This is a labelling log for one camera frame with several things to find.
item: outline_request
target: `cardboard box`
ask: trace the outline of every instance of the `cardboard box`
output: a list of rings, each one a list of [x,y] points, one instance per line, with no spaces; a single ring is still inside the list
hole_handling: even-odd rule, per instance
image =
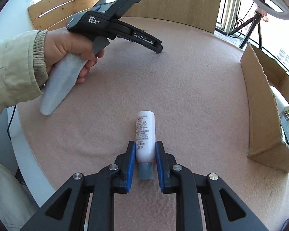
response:
[[[250,112],[248,158],[289,172],[289,145],[282,140],[281,124],[269,82],[289,103],[289,76],[272,58],[248,44],[241,58]]]

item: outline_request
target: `pink felt mat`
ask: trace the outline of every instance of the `pink felt mat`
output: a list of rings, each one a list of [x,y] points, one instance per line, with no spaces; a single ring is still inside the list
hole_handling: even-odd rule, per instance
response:
[[[269,230],[279,230],[289,218],[289,175],[247,159],[242,50],[190,26],[123,20],[161,39],[162,53],[116,39],[52,115],[40,114],[39,98],[19,104],[50,182],[59,188],[75,172],[97,173],[113,163],[135,139],[137,112],[150,110],[166,152],[194,173],[219,174]],[[156,174],[151,181],[137,174],[136,166],[130,193],[115,196],[115,230],[175,230],[175,196],[160,192]]]

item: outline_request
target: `sleeve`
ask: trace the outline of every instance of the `sleeve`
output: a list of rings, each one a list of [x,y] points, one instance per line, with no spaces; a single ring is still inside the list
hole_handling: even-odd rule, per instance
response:
[[[0,43],[0,113],[42,94],[40,86],[48,79],[43,51],[46,33],[29,31]]]

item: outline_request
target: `ribbed cuff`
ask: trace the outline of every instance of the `ribbed cuff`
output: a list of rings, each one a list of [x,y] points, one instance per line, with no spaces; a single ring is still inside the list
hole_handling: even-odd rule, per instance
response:
[[[42,87],[48,79],[44,59],[44,40],[48,30],[37,33],[33,44],[33,70],[39,87]]]

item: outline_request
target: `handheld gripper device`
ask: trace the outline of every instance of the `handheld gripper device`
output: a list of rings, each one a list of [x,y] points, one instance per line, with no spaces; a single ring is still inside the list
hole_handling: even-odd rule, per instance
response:
[[[113,164],[98,173],[86,176],[73,174],[20,231],[83,230],[89,208],[88,231],[117,230],[114,220],[115,194],[130,191],[135,151],[135,142],[130,141],[125,154],[118,155]],[[176,227],[172,230],[203,230],[202,206],[208,231],[268,231],[219,175],[194,174],[187,167],[177,164],[175,157],[165,152],[162,141],[156,142],[156,167],[161,192],[176,194],[176,214],[173,216],[176,217]],[[90,193],[93,193],[93,197],[91,205],[88,205]],[[158,210],[158,205],[155,205],[154,211],[162,215],[173,210],[172,205],[169,208],[160,207]]]
[[[74,14],[66,28],[81,34],[93,42],[93,52],[97,54],[107,45],[108,39],[121,37],[137,42],[156,53],[163,49],[161,41],[128,23],[119,21],[124,13],[141,0],[99,0],[91,10]],[[68,53],[53,68],[45,84],[40,112],[50,115],[67,96],[76,83],[79,72],[85,65],[80,55]]]

